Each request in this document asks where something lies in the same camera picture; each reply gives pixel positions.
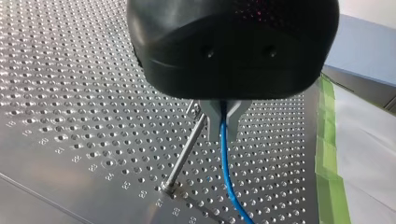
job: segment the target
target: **metal bracket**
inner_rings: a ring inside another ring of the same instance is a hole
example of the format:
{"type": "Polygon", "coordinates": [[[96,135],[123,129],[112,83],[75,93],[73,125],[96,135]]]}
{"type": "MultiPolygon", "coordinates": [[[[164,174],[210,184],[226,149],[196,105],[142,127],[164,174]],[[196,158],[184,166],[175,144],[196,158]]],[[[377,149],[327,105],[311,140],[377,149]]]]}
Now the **metal bracket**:
{"type": "Polygon", "coordinates": [[[199,102],[197,100],[192,100],[187,107],[187,116],[192,119],[198,119],[202,115],[201,107],[199,106],[199,102]]]}
{"type": "MultiPolygon", "coordinates": [[[[227,101],[227,139],[231,142],[236,140],[238,134],[238,122],[241,116],[248,110],[251,100],[227,101]]],[[[202,111],[207,115],[208,140],[219,141],[219,131],[221,123],[221,109],[219,100],[199,101],[202,111]]]]}

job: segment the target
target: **blue cable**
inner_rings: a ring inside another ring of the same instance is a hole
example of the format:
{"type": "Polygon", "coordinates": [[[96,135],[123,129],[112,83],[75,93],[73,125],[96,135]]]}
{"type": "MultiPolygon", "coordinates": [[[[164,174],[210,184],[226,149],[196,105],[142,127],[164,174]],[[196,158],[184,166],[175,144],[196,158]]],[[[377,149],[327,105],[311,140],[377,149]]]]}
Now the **blue cable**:
{"type": "Polygon", "coordinates": [[[239,212],[239,214],[244,218],[246,223],[254,224],[253,220],[248,216],[248,213],[245,209],[241,206],[241,204],[236,199],[235,193],[233,192],[233,184],[231,183],[230,179],[230,172],[228,170],[228,158],[227,158],[227,124],[226,118],[223,113],[221,118],[221,125],[220,125],[220,133],[221,133],[221,164],[223,168],[223,175],[224,175],[224,182],[227,186],[227,192],[230,196],[230,200],[233,203],[233,206],[239,212]]]}

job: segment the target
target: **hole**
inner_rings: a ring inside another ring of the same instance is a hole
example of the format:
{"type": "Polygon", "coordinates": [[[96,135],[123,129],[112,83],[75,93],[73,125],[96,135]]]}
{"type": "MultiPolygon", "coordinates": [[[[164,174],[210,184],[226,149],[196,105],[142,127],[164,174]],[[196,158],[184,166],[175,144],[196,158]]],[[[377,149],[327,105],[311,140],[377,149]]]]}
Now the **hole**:
{"type": "Polygon", "coordinates": [[[106,161],[106,165],[112,166],[112,165],[114,165],[114,161],[106,161]]]}
{"type": "Polygon", "coordinates": [[[262,50],[262,56],[264,56],[264,57],[275,58],[276,54],[277,54],[277,52],[276,52],[276,48],[274,45],[265,47],[262,50]]]}
{"type": "Polygon", "coordinates": [[[201,54],[204,58],[210,59],[215,54],[213,47],[205,45],[201,47],[201,54]]]}

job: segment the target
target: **aluminum surface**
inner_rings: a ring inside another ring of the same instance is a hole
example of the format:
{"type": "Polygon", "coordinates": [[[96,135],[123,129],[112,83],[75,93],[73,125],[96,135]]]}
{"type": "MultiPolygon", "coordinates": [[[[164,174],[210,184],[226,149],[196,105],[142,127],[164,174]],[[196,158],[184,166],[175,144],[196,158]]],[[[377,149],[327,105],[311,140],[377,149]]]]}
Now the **aluminum surface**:
{"type": "MultiPolygon", "coordinates": [[[[2,178],[84,223],[243,223],[226,196],[219,143],[205,133],[182,186],[172,198],[159,191],[195,121],[189,101],[144,79],[124,1],[2,7],[2,178]]],[[[316,104],[310,89],[254,101],[240,119],[230,173],[255,222],[318,223],[316,104]]]]}

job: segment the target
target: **white surface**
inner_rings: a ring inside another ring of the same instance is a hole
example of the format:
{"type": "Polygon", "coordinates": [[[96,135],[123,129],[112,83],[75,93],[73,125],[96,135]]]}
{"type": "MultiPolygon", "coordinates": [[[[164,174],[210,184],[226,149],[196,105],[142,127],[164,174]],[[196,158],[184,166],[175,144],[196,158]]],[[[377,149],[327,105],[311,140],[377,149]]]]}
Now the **white surface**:
{"type": "Polygon", "coordinates": [[[338,174],[352,223],[396,223],[396,117],[334,85],[338,174]]]}
{"type": "Polygon", "coordinates": [[[341,13],[396,29],[395,0],[339,0],[341,13]]]}

